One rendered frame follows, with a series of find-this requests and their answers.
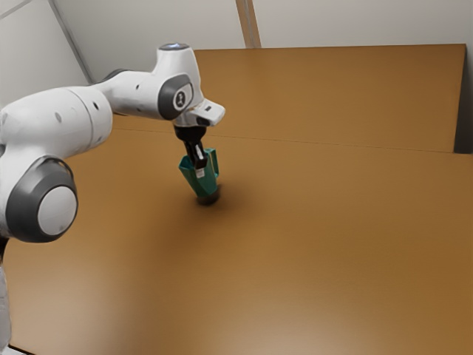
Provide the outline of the teal faceted mug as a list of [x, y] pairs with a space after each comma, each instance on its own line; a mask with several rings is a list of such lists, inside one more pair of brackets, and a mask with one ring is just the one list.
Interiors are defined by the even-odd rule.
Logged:
[[217, 178], [220, 174], [217, 160], [217, 151], [214, 148], [205, 148], [207, 162], [204, 168], [195, 169], [189, 156], [182, 156], [179, 170], [199, 198], [214, 196], [218, 192]]

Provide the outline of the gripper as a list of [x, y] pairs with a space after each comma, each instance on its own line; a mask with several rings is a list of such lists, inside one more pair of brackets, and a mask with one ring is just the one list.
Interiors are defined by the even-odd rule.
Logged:
[[175, 135], [178, 139], [184, 141], [187, 156], [191, 161], [197, 178], [205, 177], [207, 155], [201, 140], [206, 134], [206, 130], [207, 128], [204, 126], [174, 126]]

